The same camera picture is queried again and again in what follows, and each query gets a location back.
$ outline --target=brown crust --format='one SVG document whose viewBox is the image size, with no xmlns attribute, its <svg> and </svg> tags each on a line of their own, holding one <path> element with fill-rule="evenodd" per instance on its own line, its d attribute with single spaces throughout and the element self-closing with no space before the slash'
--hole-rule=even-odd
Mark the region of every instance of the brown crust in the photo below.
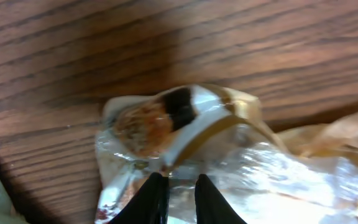
<svg viewBox="0 0 358 224">
<path fill-rule="evenodd" d="M 139 157 L 158 157 L 172 131 L 172 121 L 162 102 L 148 101 L 123 111 L 113 130 L 129 151 Z"/>
</svg>

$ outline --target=food item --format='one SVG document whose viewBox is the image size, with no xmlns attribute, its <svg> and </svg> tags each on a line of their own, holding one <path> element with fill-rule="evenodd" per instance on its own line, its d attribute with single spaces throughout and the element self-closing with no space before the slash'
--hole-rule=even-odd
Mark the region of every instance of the food item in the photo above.
<svg viewBox="0 0 358 224">
<path fill-rule="evenodd" d="M 113 132 L 131 153 L 153 158 L 195 117 L 190 89 L 179 88 L 124 110 L 118 115 Z"/>
</svg>

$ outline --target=wooden table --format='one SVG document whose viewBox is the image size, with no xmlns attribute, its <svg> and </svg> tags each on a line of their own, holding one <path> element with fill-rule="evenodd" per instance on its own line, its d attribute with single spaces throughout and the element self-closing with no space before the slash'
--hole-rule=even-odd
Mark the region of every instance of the wooden table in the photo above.
<svg viewBox="0 0 358 224">
<path fill-rule="evenodd" d="M 0 0 L 0 163 L 62 223 L 92 223 L 106 99 L 215 83 L 276 131 L 358 111 L 358 1 Z"/>
</svg>

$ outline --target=baked snack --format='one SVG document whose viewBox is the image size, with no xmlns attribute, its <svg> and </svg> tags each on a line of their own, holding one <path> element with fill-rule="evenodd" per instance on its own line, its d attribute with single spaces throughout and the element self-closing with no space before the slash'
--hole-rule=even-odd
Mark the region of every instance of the baked snack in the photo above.
<svg viewBox="0 0 358 224">
<path fill-rule="evenodd" d="M 179 88 L 121 112 L 114 134 L 136 156 L 158 157 L 196 117 L 189 88 Z"/>
</svg>

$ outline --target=crumpled wrapper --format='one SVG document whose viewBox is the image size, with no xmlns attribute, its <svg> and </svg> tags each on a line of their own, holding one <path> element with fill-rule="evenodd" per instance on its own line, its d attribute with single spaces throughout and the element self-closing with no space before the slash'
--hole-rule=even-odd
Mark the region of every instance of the crumpled wrapper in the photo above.
<svg viewBox="0 0 358 224">
<path fill-rule="evenodd" d="M 111 99 L 96 135 L 108 223 L 152 172 L 170 178 L 168 223 L 196 223 L 207 174 L 249 224 L 358 223 L 358 113 L 274 134 L 254 96 L 214 85 Z"/>
</svg>

